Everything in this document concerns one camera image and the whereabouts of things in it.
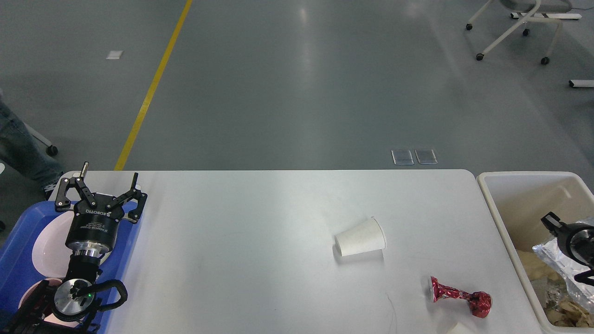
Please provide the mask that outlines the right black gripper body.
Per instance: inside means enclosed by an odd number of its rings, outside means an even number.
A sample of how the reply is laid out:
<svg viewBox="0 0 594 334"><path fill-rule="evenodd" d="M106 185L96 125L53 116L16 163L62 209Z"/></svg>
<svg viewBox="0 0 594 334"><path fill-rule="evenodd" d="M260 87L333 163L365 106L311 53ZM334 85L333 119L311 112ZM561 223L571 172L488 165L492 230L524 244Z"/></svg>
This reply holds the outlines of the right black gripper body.
<svg viewBox="0 0 594 334"><path fill-rule="evenodd" d="M592 268L594 266L594 228L586 223L566 224L556 233L556 242L563 254L576 262Z"/></svg>

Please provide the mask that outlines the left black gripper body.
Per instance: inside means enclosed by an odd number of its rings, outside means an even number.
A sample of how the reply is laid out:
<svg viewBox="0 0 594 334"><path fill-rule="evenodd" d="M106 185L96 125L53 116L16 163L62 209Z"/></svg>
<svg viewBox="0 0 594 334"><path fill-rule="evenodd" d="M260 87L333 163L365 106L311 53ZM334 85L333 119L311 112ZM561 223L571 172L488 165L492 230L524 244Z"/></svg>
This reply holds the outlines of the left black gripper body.
<svg viewBox="0 0 594 334"><path fill-rule="evenodd" d="M125 211L121 205L107 209L91 209L87 205L72 206L74 212L65 246L73 252L93 250L98 254L111 252L117 241L117 230Z"/></svg>

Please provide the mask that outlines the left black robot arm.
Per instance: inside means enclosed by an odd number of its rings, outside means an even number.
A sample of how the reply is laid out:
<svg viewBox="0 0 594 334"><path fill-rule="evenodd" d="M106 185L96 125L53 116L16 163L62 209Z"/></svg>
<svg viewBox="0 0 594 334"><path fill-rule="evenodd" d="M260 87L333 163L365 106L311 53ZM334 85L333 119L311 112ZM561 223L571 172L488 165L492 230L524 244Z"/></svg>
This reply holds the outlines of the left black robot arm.
<svg viewBox="0 0 594 334"><path fill-rule="evenodd" d="M90 327L99 328L93 323L98 313L126 302L128 292L120 280L98 283L100 261L115 248L119 224L140 220L147 194L136 184L138 173L131 188L118 197L92 193L84 182L88 165L84 163L77 176L61 180L54 203L56 212L73 213L65 238L72 254L61 284L51 287L48 279L42 280L9 319L3 334L88 334Z"/></svg>

